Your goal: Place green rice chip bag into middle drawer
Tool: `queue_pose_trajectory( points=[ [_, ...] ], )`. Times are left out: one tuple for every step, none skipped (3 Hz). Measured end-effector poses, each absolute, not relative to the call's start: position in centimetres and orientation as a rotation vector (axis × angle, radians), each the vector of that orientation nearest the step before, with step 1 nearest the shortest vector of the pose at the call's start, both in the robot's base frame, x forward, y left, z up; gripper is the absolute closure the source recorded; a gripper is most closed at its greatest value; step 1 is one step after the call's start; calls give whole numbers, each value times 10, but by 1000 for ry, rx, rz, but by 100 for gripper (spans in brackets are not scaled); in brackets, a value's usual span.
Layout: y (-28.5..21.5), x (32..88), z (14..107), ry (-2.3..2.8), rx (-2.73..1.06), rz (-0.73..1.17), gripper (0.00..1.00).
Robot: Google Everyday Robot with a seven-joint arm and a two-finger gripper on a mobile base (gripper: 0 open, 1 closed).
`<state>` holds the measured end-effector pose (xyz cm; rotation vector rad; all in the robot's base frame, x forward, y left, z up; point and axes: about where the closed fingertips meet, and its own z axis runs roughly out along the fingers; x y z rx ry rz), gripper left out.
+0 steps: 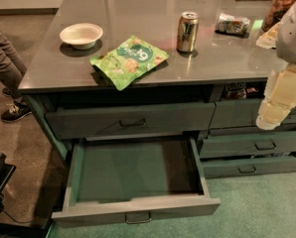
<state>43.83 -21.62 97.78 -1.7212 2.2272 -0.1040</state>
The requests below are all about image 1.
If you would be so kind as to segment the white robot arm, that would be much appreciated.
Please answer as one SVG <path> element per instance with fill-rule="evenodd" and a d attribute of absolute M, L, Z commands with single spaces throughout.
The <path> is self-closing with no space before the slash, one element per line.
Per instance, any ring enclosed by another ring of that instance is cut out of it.
<path fill-rule="evenodd" d="M 296 107 L 296 2 L 279 23 L 276 55 L 287 66 L 268 76 L 256 118 L 256 126 L 262 130 L 275 129 Z"/>

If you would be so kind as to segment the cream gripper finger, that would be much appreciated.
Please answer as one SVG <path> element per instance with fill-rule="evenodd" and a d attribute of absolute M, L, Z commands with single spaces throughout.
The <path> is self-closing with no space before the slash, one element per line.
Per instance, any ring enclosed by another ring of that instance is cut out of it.
<path fill-rule="evenodd" d="M 264 90 L 264 99 L 258 109 L 256 126 L 273 130 L 296 107 L 296 64 L 289 63 L 283 70 L 270 72 Z"/>

